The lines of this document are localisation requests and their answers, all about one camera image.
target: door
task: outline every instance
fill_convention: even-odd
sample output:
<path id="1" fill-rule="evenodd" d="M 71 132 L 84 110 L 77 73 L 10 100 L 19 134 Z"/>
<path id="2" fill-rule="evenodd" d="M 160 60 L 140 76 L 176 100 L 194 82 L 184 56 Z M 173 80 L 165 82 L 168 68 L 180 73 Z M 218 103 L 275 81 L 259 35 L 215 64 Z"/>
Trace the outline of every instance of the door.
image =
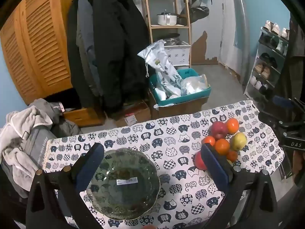
<path id="1" fill-rule="evenodd" d="M 209 15 L 192 23 L 192 65 L 217 64 L 221 52 L 224 0 L 202 0 Z"/>
<path id="2" fill-rule="evenodd" d="M 18 5 L 0 31 L 3 56 L 10 76 L 26 104 L 44 97 L 34 70 L 27 57 L 20 29 L 20 6 Z"/>
<path id="3" fill-rule="evenodd" d="M 28 59 L 46 96 L 72 88 L 61 0 L 22 0 L 20 19 Z"/>

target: red apple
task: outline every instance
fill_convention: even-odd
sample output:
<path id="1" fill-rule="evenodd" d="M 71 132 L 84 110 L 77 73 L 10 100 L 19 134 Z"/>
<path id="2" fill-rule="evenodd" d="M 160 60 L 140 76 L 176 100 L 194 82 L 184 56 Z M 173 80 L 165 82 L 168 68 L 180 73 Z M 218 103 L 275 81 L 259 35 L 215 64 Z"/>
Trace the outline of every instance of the red apple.
<path id="1" fill-rule="evenodd" d="M 216 139 L 224 139 L 228 134 L 228 128 L 225 123 L 216 121 L 211 126 L 211 135 Z"/>
<path id="2" fill-rule="evenodd" d="M 195 155 L 194 165 L 197 169 L 200 169 L 200 170 L 206 170 L 207 169 L 204 162 L 202 161 L 200 151 L 197 152 L 196 155 Z"/>

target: tablecloth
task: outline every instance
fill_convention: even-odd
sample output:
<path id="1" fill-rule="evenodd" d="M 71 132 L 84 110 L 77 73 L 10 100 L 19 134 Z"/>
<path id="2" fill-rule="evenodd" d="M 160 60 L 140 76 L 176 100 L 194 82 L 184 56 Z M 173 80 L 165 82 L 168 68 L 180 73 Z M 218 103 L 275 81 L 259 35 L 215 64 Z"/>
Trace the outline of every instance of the tablecloth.
<path id="1" fill-rule="evenodd" d="M 135 220 L 112 220 L 92 206 L 86 192 L 80 196 L 104 228 L 137 229 L 148 224 L 165 229 L 183 228 L 211 217 L 225 195 L 217 190 L 208 172 L 195 168 L 192 160 L 213 122 L 237 118 L 239 131 L 247 136 L 248 143 L 238 153 L 234 165 L 251 172 L 266 169 L 272 174 L 283 161 L 285 155 L 279 141 L 272 129 L 258 120 L 258 114 L 253 102 L 246 100 L 194 114 L 50 140 L 44 170 L 59 171 L 74 164 L 94 142 L 100 142 L 105 151 L 121 147 L 142 151 L 157 167 L 161 180 L 153 212 Z"/>

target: glass bowl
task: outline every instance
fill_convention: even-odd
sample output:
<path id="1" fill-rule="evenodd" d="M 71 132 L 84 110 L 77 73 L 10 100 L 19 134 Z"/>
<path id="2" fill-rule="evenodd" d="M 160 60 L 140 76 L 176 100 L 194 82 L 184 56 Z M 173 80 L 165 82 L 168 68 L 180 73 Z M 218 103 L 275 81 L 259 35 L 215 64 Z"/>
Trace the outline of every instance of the glass bowl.
<path id="1" fill-rule="evenodd" d="M 159 190 L 154 163 L 140 151 L 120 148 L 105 152 L 86 191 L 108 218 L 133 220 L 154 206 Z"/>

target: black jacket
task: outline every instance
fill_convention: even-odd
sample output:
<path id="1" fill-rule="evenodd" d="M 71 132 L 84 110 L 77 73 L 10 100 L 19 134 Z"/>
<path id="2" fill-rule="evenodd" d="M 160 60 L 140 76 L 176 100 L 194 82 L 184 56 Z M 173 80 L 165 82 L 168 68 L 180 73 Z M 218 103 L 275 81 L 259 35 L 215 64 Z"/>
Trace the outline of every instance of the black jacket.
<path id="1" fill-rule="evenodd" d="M 137 54 L 149 45 L 148 28 L 133 0 L 93 0 L 92 6 L 104 105 L 117 110 L 126 99 L 145 95 L 145 61 Z"/>

